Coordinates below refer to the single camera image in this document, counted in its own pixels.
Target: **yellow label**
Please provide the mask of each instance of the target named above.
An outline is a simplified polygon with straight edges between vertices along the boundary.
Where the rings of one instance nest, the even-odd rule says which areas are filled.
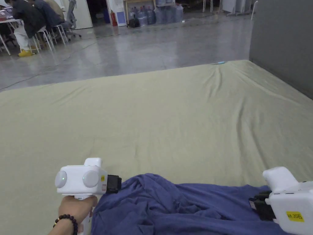
[[[304,222],[304,218],[302,217],[302,214],[298,211],[287,211],[287,216],[290,221],[294,222]]]

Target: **round white knob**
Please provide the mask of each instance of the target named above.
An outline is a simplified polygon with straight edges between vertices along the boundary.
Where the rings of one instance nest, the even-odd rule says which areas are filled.
[[[99,182],[99,174],[94,170],[87,171],[83,176],[83,183],[87,188],[95,187]]]
[[[65,171],[59,171],[55,177],[54,184],[57,188],[62,188],[67,180],[67,174]]]

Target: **dark bead bracelet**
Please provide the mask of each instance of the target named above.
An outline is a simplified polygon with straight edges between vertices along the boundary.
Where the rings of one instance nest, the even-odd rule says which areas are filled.
[[[60,215],[59,218],[57,218],[55,220],[55,223],[54,223],[53,227],[55,227],[57,222],[59,222],[61,219],[69,219],[69,220],[71,220],[72,223],[73,223],[73,226],[74,226],[73,235],[77,235],[77,233],[78,233],[78,224],[76,222],[76,219],[74,219],[74,216],[71,216],[69,214],[67,214],[67,215],[65,215],[65,214],[64,215]]]

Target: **blue object on mattress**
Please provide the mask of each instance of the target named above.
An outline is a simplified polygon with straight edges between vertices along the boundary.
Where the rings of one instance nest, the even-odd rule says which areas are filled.
[[[92,235],[286,235],[261,221],[248,199],[268,187],[175,185],[159,175],[130,178],[118,194],[105,194],[94,210]]]

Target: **glossy gray floor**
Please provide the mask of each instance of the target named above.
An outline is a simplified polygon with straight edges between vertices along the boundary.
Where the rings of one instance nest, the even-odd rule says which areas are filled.
[[[82,39],[27,58],[0,52],[0,91],[248,59],[250,16],[189,18],[183,24],[140,29],[84,29]]]

